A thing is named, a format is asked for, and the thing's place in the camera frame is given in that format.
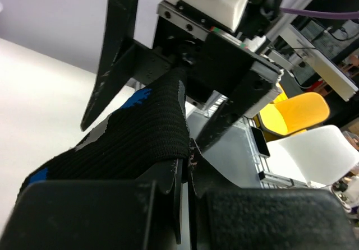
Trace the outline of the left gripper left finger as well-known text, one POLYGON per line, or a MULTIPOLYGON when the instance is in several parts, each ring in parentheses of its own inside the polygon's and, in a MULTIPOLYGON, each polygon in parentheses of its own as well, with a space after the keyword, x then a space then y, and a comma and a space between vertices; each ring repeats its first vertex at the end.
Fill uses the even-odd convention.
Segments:
POLYGON ((17 200, 2 249, 175 249, 181 242, 182 161, 134 180, 52 180, 17 200))

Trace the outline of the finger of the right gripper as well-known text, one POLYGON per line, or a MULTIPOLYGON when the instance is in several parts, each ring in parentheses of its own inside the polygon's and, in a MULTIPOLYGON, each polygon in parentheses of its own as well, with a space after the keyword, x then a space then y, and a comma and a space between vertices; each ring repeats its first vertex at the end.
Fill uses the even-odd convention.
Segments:
POLYGON ((85 131, 131 78, 138 0, 108 0, 98 72, 80 127, 85 131))

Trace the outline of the black patterned sock front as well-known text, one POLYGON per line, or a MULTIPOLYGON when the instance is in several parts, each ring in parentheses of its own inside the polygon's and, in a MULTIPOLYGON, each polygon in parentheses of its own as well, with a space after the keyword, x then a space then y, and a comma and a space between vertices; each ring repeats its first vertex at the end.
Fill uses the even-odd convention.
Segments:
POLYGON ((17 197, 37 183, 134 180, 157 163, 187 159, 186 85, 187 71, 175 68, 137 90, 77 145, 31 172, 17 197))

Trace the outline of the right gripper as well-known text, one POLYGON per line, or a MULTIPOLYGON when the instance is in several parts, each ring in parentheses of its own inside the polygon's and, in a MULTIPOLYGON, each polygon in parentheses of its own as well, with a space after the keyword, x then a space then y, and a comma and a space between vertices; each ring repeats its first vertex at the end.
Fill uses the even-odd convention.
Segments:
POLYGON ((276 86, 280 69, 250 51, 242 39, 264 36, 280 16, 281 1, 248 0, 237 30, 231 32, 182 0, 162 0, 153 47, 134 40, 131 78, 148 84, 184 67, 190 99, 203 104, 213 91, 227 97, 196 138, 202 152, 276 86))

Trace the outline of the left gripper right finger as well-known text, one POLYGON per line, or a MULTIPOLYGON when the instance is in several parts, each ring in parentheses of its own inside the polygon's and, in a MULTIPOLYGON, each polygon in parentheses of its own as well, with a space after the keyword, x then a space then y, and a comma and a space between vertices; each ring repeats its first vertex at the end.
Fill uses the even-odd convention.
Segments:
POLYGON ((240 188, 190 144, 192 249, 357 249, 338 200, 315 189, 240 188))

